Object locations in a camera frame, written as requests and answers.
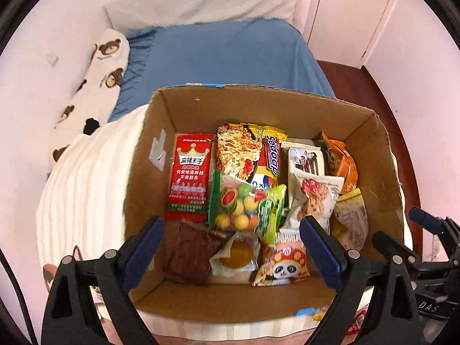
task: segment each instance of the blue bed sheet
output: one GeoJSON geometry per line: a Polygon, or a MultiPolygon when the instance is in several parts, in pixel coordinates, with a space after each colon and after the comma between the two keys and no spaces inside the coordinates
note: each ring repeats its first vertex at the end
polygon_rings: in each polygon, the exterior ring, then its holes
{"type": "Polygon", "coordinates": [[[263,85],[335,97],[302,35],[284,20],[151,27],[127,36],[128,68],[109,121],[186,83],[263,85]]]}

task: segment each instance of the white door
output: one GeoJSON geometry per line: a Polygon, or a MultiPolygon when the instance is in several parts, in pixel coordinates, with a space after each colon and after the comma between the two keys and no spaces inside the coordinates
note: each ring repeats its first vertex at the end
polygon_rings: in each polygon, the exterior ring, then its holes
{"type": "Polygon", "coordinates": [[[319,0],[308,46],[317,60],[358,67],[388,0],[319,0]]]}

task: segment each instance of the door frame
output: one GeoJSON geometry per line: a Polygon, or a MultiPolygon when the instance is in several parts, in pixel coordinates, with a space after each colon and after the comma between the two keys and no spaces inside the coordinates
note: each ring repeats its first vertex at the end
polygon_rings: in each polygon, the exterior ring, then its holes
{"type": "MultiPolygon", "coordinates": [[[[373,35],[372,35],[372,38],[371,38],[369,44],[367,45],[366,50],[363,53],[363,56],[362,56],[360,62],[358,63],[358,68],[361,68],[362,66],[364,66],[364,64],[366,63],[367,59],[372,54],[372,51],[373,51],[376,43],[379,41],[381,33],[382,33],[383,29],[385,28],[385,26],[386,26],[386,24],[388,22],[388,18],[390,17],[392,11],[394,10],[396,1],[397,0],[388,0],[387,1],[386,6],[385,6],[385,10],[383,11],[383,14],[382,14],[382,16],[381,16],[381,18],[379,20],[379,23],[378,23],[378,25],[377,25],[377,27],[376,27],[373,35]]],[[[313,26],[315,24],[315,18],[316,18],[316,14],[317,14],[317,11],[318,11],[319,3],[320,3],[320,0],[311,0],[310,1],[310,7],[308,9],[307,21],[305,23],[304,34],[303,34],[303,38],[307,42],[307,44],[310,41],[311,33],[313,32],[313,26]]]]}

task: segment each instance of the orange snack bag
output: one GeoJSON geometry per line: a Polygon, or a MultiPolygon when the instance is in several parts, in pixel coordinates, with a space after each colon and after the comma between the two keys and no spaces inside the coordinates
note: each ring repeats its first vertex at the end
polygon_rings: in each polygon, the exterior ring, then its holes
{"type": "Polygon", "coordinates": [[[345,178],[341,194],[349,193],[356,189],[358,182],[358,170],[355,161],[347,152],[345,143],[327,138],[324,131],[321,132],[326,143],[327,161],[334,176],[345,178]]]}

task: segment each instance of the bear print blanket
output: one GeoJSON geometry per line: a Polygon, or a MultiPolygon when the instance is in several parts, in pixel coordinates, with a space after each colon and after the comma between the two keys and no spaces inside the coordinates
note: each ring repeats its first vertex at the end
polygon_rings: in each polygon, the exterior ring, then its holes
{"type": "Polygon", "coordinates": [[[129,43],[118,31],[106,30],[95,43],[86,76],[51,134],[50,172],[77,136],[91,135],[107,123],[120,94],[128,56],[129,43]]]}

